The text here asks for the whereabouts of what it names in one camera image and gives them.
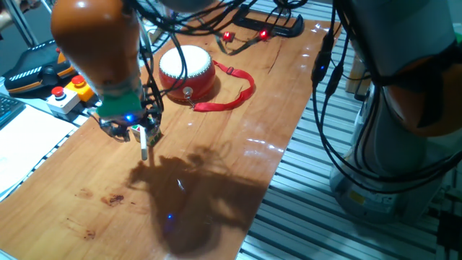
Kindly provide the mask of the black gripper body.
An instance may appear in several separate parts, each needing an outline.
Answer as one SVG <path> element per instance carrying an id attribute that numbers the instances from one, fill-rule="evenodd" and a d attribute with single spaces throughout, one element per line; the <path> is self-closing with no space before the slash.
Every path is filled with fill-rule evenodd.
<path id="1" fill-rule="evenodd" d="M 161 113 L 157 110 L 130 111 L 121 115 L 112 116 L 110 118 L 101 118 L 99 125 L 103 128 L 118 126 L 128 128 L 131 126 L 140 125 L 146 129 L 148 118 L 156 118 L 160 123 Z"/>

